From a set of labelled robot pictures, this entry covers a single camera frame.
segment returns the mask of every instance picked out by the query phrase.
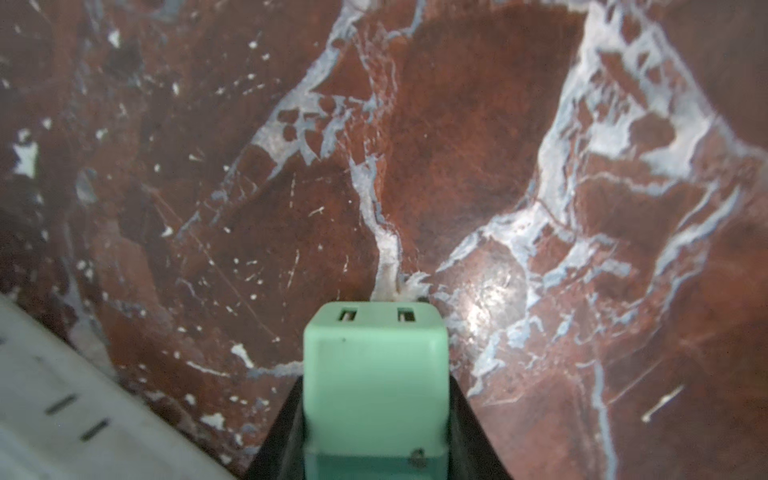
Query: marble surface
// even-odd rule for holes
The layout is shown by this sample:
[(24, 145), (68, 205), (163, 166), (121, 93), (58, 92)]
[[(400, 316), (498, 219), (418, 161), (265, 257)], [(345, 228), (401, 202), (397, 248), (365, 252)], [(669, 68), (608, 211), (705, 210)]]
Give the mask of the marble surface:
[(768, 6), (0, 4), (0, 290), (233, 473), (428, 296), (515, 478), (768, 472)]

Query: mint green plug adapter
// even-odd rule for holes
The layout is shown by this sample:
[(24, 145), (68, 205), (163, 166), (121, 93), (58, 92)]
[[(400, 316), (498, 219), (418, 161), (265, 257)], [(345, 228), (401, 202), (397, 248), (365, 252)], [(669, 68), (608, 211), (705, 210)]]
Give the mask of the mint green plug adapter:
[(447, 478), (449, 375), (434, 306), (323, 306), (304, 329), (306, 478)]

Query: green plastic casing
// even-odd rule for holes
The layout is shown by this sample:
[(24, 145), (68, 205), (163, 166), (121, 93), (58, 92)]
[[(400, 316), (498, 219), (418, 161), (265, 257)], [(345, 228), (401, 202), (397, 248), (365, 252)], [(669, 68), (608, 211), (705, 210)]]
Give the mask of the green plastic casing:
[(444, 478), (449, 375), (448, 332), (434, 306), (324, 305), (304, 329), (307, 478), (345, 478), (345, 465)]

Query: white power strip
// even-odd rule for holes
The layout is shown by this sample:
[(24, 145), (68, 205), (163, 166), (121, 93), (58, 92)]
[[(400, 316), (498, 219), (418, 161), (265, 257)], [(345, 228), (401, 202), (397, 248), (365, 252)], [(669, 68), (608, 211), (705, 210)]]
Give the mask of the white power strip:
[(3, 295), (0, 478), (233, 480)]

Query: black slot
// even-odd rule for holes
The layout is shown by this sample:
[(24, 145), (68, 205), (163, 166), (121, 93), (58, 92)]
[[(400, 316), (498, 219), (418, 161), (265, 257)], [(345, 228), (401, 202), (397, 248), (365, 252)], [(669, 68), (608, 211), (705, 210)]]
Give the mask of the black slot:
[(76, 396), (74, 393), (71, 395), (65, 396), (63, 399), (59, 400), (58, 402), (54, 403), (53, 405), (49, 406), (45, 409), (46, 415), (54, 415), (55, 413), (60, 412), (61, 410), (67, 408), (71, 404), (74, 403), (75, 400), (78, 399), (78, 396)]
[(357, 310), (353, 308), (343, 308), (341, 309), (341, 315), (339, 315), (339, 321), (340, 322), (353, 322), (355, 321), (355, 315), (357, 315)]
[(80, 441), (87, 442), (94, 438), (101, 430), (106, 429), (107, 425), (109, 425), (109, 419), (101, 420), (99, 423), (92, 426), (86, 433), (80, 435)]
[(413, 310), (411, 310), (410, 308), (398, 308), (397, 321), (398, 322), (415, 322), (416, 315), (413, 314)]

